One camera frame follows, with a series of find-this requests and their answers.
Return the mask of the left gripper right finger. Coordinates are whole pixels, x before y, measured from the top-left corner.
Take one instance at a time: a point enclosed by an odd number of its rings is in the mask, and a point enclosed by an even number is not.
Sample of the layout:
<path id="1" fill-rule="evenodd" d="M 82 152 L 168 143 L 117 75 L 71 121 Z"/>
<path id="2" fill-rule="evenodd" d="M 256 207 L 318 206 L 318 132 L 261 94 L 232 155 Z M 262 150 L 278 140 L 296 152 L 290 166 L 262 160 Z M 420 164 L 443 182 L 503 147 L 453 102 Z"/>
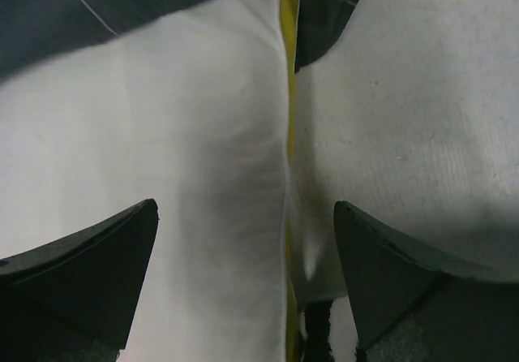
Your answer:
<path id="1" fill-rule="evenodd" d="M 346 201 L 337 250 L 358 334 L 374 349 L 409 328 L 426 349 L 516 349 L 518 276 L 463 260 Z"/>

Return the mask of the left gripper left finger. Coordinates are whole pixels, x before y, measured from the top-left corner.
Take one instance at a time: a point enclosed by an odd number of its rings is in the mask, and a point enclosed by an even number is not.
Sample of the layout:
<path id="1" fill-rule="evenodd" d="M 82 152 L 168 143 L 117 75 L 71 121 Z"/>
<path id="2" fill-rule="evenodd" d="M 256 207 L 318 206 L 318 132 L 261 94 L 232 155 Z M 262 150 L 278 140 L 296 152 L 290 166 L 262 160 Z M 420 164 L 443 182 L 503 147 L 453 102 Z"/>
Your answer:
<path id="1" fill-rule="evenodd" d="M 157 234 L 147 199 L 94 226 L 1 260 L 1 346 L 127 344 Z"/>

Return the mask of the white pillow with yellow edge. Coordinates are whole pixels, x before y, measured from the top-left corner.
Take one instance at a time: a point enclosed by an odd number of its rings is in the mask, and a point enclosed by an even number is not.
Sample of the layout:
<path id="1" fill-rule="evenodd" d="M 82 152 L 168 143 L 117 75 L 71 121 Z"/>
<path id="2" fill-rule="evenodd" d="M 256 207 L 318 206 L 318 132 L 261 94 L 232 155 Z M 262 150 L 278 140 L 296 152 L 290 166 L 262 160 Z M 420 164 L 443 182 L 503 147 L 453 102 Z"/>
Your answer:
<path id="1" fill-rule="evenodd" d="M 295 361 L 300 0 L 210 0 L 1 82 L 1 253 L 142 200 L 158 232 L 119 361 Z"/>

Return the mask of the dark grey checked pillowcase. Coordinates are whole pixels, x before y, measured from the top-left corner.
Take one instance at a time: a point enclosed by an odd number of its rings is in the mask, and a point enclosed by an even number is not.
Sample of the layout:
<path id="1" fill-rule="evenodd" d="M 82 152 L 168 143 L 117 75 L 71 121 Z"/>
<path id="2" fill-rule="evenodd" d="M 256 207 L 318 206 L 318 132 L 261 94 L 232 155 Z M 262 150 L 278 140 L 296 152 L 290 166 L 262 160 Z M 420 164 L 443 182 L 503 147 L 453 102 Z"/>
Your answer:
<path id="1" fill-rule="evenodd" d="M 1 0 L 1 77 L 56 54 L 105 43 L 208 0 Z M 336 43 L 359 0 L 299 0 L 295 66 Z"/>

